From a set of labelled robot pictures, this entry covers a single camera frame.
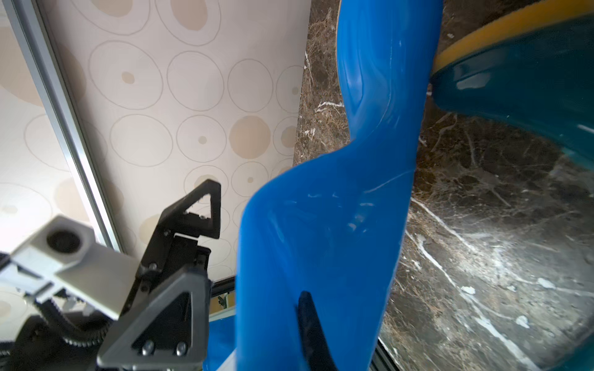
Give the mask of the dark green rain boot left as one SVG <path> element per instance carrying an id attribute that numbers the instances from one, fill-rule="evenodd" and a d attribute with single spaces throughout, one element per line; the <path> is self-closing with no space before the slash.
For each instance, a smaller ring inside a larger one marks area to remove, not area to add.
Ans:
<path id="1" fill-rule="evenodd" d="M 444 111 L 506 122 L 593 167 L 593 3 L 539 1 L 465 36 L 430 78 Z"/>

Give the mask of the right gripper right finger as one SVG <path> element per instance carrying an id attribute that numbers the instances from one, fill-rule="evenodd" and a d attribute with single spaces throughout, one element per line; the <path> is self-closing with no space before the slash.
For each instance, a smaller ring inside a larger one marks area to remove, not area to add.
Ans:
<path id="1" fill-rule="evenodd" d="M 301 292 L 297 318 L 303 357 L 309 369 L 337 371 L 310 292 Z"/>

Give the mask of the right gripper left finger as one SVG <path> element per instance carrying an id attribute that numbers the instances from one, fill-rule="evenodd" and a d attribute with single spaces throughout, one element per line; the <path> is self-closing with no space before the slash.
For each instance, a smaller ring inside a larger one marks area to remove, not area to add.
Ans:
<path id="1" fill-rule="evenodd" d="M 208 179 L 161 213 L 122 315 L 97 364 L 119 370 L 199 370 L 207 358 L 211 250 L 221 234 L 221 184 Z"/>

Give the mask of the left diagonal aluminium bar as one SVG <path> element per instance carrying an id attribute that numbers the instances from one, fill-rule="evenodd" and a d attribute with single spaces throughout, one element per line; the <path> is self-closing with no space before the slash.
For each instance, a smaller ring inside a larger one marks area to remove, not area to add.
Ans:
<path id="1" fill-rule="evenodd" d="M 2 5 L 97 239 L 125 253 L 105 182 L 88 133 L 81 125 L 74 90 L 64 72 L 57 41 L 46 25 L 43 7 L 37 1 L 4 1 Z"/>

